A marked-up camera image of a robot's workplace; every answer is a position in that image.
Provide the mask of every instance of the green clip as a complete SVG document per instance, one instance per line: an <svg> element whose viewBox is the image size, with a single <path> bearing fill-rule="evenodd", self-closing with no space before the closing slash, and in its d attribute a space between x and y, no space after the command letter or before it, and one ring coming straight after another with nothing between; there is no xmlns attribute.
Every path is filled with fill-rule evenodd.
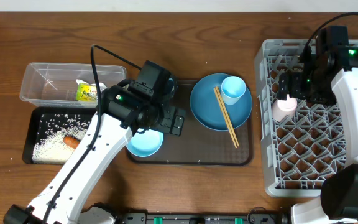
<svg viewBox="0 0 358 224"><path fill-rule="evenodd" d="M162 224L162 217L154 217L154 224Z"/></svg>
<svg viewBox="0 0 358 224"><path fill-rule="evenodd" d="M234 219L234 224L242 224L242 218L235 218Z"/></svg>

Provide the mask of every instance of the clear plastic container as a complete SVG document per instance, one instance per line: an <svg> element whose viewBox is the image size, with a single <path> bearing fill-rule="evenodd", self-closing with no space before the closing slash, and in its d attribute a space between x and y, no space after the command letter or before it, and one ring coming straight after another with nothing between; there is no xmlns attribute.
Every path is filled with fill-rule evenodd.
<svg viewBox="0 0 358 224"><path fill-rule="evenodd" d="M99 82L108 88L126 78L122 66L97 65ZM94 108L95 101L75 99L76 79L94 84L91 65L69 63L30 63L23 77L20 99L35 106Z"/></svg>

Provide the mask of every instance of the carrot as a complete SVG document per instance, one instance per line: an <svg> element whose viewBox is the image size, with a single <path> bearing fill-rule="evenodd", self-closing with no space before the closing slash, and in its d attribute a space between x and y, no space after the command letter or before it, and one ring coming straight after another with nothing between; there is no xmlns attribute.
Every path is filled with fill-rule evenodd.
<svg viewBox="0 0 358 224"><path fill-rule="evenodd" d="M65 136L63 142L73 149L76 149L80 143L79 140L75 139L73 136Z"/></svg>

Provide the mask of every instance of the white wall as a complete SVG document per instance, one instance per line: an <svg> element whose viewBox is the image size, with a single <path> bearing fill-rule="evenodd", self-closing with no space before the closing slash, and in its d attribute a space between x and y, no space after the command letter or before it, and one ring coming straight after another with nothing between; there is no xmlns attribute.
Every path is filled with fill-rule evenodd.
<svg viewBox="0 0 358 224"><path fill-rule="evenodd" d="M0 11L354 12L358 0L0 0Z"/></svg>

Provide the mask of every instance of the gray dish rack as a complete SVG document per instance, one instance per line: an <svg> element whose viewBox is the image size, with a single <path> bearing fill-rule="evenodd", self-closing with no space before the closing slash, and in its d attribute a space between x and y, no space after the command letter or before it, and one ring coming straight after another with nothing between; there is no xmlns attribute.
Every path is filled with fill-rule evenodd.
<svg viewBox="0 0 358 224"><path fill-rule="evenodd" d="M265 191L273 197L317 197L322 183L344 168L346 143L338 105L312 105L298 100L293 118L272 118L278 78L298 63L307 40L265 40L254 60L262 120L262 166ZM358 40L350 40L358 46ZM312 53L315 47L312 41Z"/></svg>

